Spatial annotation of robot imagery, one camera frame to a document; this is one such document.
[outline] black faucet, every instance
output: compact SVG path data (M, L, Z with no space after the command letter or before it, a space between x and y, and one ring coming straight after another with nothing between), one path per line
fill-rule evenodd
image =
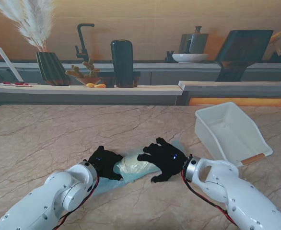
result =
M87 50L85 48L85 44L84 44L84 40L83 40L83 35L82 35L82 31L81 31L82 26L94 27L94 24L93 23L81 23L81 24L78 25L78 33L79 33L79 37L80 37L80 41L81 41L82 50L81 50L81 53L80 53L78 46L75 46L75 50L77 51L77 58L83 58L84 61L88 62L89 57L88 57L88 53L87 53Z

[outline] bowl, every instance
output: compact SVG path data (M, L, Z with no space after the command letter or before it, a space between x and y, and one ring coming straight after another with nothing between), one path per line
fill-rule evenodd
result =
M179 63L197 63L205 60L208 54L173 54L173 59Z

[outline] white plastic tray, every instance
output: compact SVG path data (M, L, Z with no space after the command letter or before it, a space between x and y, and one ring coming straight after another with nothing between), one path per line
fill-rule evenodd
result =
M195 133L215 160L237 167L271 155L256 123L233 102L195 112Z

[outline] wall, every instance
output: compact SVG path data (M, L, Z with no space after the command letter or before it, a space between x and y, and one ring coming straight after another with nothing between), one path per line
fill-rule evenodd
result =
M128 39L134 59L164 59L167 50L179 49L181 34L202 25L210 33L206 46L214 59L230 30L281 31L281 0L55 0L56 16L47 41L50 51L62 60L77 59L81 46L77 25L83 28L85 45L92 58L110 60L110 42ZM36 48L18 34L11 20L0 14L0 46L11 59L35 59ZM270 56L272 47L266 52Z

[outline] potted plant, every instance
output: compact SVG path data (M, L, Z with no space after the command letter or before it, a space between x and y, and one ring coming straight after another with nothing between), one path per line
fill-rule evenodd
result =
M0 12L13 20L21 35L38 49L36 57L43 80L51 85L70 85L58 57L47 48L53 10L53 0L0 0Z
M74 76L76 80L82 82L84 85L88 83L97 84L100 81L100 78L98 77L100 70L95 69L93 63L92 59L89 59L88 62L83 62L83 65L90 71L88 74L81 73L80 68L74 65L71 66L72 70L66 71L66 74Z

